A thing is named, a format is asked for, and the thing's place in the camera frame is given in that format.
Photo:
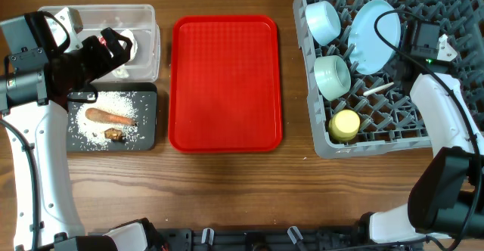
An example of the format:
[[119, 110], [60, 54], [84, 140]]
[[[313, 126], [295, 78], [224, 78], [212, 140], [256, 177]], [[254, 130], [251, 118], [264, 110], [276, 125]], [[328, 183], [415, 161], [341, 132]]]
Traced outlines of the white plastic spoon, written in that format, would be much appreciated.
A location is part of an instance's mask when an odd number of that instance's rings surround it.
[[371, 89], [369, 89], [369, 90], [365, 91], [365, 92], [363, 93], [363, 95], [364, 95], [365, 97], [367, 97], [367, 96], [369, 96], [369, 95], [376, 94], [376, 93], [378, 93], [379, 91], [383, 91], [383, 90], [386, 90], [386, 89], [388, 89], [388, 88], [392, 88], [393, 86], [394, 86], [394, 83], [393, 83], [393, 82], [389, 82], [389, 83], [387, 83], [387, 84], [385, 84], [385, 85], [381, 85], [381, 86], [378, 86], [378, 87], [375, 87], [375, 88], [371, 88]]

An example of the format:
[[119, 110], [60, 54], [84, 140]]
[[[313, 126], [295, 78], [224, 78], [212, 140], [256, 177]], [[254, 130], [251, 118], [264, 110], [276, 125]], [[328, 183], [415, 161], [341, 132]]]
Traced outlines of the light blue plate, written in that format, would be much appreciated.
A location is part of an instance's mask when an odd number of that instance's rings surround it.
[[[371, 75], [383, 68], [392, 58], [394, 50], [386, 45], [375, 33], [376, 19], [394, 7], [384, 0], [372, 0], [366, 3], [356, 14], [348, 38], [348, 46], [354, 45], [349, 55], [353, 64], [358, 63], [356, 71]], [[382, 17], [377, 25], [382, 37], [393, 46], [398, 47], [401, 39], [401, 23], [397, 14]]]

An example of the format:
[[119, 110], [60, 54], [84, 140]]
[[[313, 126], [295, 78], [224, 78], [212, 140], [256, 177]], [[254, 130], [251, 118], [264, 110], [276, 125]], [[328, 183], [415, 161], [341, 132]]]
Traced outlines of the orange carrot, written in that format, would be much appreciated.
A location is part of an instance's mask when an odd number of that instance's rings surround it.
[[85, 117], [93, 122], [104, 124], [119, 124], [124, 126], [136, 126], [137, 122], [131, 118], [108, 113], [97, 108], [88, 108]]

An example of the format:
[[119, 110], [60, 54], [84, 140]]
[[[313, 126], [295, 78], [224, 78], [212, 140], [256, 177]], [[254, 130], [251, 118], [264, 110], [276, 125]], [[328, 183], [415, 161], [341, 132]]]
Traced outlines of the white rice grains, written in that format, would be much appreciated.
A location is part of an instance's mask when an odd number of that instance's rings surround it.
[[148, 93], [101, 91], [77, 94], [69, 107], [67, 144], [71, 150], [134, 150], [147, 140]]

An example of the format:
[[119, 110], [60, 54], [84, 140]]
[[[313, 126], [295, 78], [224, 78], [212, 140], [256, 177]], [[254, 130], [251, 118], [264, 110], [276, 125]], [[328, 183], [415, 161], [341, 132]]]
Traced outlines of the green bowl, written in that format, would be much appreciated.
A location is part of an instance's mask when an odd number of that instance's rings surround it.
[[342, 97], [351, 88], [351, 75], [341, 57], [318, 57], [315, 60], [314, 72], [318, 89], [328, 101]]

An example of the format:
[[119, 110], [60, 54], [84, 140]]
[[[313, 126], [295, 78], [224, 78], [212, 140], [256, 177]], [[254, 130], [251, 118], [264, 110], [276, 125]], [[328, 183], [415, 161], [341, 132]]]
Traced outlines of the brown food scrap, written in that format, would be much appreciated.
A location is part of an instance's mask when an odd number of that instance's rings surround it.
[[111, 141], [122, 142], [124, 141], [125, 135], [122, 130], [111, 128], [104, 131], [104, 137]]

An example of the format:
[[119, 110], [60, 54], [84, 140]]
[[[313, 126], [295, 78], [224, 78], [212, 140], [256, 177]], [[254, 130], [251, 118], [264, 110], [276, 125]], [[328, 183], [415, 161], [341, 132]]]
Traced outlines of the yellow plastic cup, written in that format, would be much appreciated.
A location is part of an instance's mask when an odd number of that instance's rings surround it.
[[336, 113], [329, 122], [329, 134], [337, 141], [350, 141], [358, 133], [360, 118], [355, 111], [341, 110]]

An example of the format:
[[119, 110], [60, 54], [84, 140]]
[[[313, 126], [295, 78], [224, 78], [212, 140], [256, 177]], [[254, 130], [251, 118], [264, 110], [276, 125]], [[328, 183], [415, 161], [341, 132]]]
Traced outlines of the light blue bowl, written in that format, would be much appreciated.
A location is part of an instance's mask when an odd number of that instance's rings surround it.
[[330, 2], [307, 5], [305, 13], [309, 31], [319, 45], [327, 45], [340, 35], [340, 18]]

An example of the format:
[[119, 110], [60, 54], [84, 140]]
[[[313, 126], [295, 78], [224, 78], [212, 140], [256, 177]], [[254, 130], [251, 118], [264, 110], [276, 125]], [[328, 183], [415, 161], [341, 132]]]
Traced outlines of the red snack wrapper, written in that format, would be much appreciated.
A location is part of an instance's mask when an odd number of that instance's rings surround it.
[[105, 47], [107, 47], [107, 42], [103, 36], [98, 37], [98, 41]]

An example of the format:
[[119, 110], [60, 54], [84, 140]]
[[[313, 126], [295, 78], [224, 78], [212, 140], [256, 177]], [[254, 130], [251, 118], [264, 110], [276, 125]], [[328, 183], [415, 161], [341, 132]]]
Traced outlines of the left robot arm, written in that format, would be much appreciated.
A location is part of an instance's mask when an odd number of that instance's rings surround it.
[[146, 218], [87, 235], [67, 164], [67, 105], [74, 91], [127, 63], [132, 41], [105, 28], [78, 39], [77, 10], [34, 11], [1, 23], [8, 43], [1, 77], [1, 124], [14, 159], [16, 250], [166, 250]]

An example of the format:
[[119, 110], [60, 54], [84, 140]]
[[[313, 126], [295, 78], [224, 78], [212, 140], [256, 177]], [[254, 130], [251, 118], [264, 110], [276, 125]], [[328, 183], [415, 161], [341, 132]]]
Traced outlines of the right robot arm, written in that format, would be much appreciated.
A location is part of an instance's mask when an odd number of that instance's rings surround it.
[[458, 79], [430, 69], [423, 51], [438, 50], [438, 29], [418, 20], [391, 74], [419, 110], [433, 160], [412, 188], [408, 202], [368, 213], [367, 238], [375, 243], [425, 237], [483, 237], [483, 136], [464, 103]]

